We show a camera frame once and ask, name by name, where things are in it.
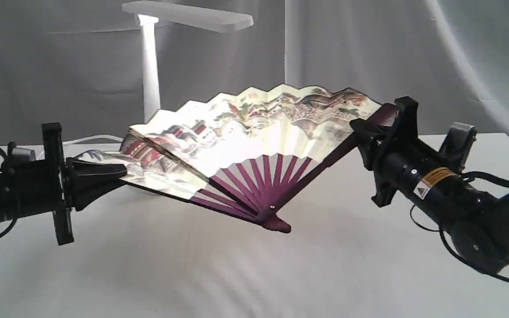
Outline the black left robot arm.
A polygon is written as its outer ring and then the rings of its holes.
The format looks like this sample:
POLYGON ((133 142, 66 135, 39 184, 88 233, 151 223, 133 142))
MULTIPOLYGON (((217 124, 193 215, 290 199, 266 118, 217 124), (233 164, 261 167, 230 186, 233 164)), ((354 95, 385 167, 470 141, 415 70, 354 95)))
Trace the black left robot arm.
POLYGON ((81 211, 93 201, 125 183, 123 164, 91 163, 65 157, 59 123, 41 126, 45 157, 36 160, 33 150, 8 143, 0 148, 0 223, 51 212, 59 245, 74 241, 71 211, 81 211))

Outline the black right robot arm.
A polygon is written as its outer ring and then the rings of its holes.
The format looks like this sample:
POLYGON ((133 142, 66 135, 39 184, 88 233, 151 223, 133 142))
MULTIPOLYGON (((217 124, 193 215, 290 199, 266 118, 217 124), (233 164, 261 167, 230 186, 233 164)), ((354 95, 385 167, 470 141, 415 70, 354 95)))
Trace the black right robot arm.
POLYGON ((418 136, 418 102, 405 96, 388 105, 392 125, 355 119, 350 125, 364 167, 374 173, 380 208, 399 192, 436 225, 446 250, 479 273, 509 283, 509 180, 464 172, 475 142, 474 125, 450 125, 438 151, 418 136))

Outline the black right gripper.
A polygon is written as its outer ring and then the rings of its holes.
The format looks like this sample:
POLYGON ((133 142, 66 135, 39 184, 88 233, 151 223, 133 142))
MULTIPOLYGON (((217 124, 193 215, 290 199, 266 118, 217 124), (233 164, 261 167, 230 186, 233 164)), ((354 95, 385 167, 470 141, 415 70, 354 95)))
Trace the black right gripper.
POLYGON ((379 208, 389 205, 398 191, 397 175, 401 173, 402 165, 390 163, 390 153, 401 151, 404 144, 418 136, 418 102, 404 96, 395 100, 394 107, 398 114, 392 126, 361 118, 349 123, 352 136, 360 142, 364 167, 374 173, 376 194, 372 201, 379 208))

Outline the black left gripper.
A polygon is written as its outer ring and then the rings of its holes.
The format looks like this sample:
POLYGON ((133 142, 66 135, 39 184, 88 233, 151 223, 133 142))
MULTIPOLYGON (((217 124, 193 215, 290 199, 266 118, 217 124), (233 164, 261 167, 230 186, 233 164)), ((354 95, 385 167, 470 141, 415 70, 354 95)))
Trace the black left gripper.
MULTIPOLYGON (((53 202, 53 221, 55 237, 58 245, 63 246, 74 242, 72 231, 71 211, 67 198, 65 177, 67 168, 62 142, 62 127, 60 123, 45 123, 41 125, 44 145, 44 161, 48 167, 49 186, 53 202)), ((91 185, 76 185, 73 188, 72 206, 76 211, 82 211, 89 204, 115 189, 125 185, 121 177, 127 175, 123 164, 93 163, 76 158, 69 159, 69 170, 73 180, 105 180, 91 185)))

